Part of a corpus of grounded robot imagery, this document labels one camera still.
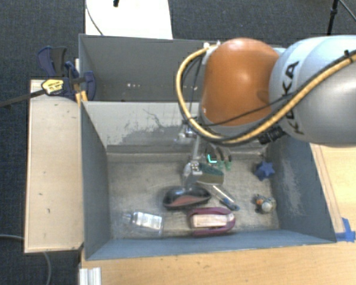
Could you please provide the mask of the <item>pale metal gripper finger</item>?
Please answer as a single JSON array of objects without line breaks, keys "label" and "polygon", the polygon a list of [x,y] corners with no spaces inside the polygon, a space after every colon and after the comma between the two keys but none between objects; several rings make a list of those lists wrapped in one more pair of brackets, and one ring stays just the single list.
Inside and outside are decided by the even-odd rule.
[{"label": "pale metal gripper finger", "polygon": [[182,172],[182,183],[183,183],[183,191],[191,192],[198,190],[201,188],[197,181],[203,175],[200,167],[200,163],[198,161],[190,161],[188,162]]}]

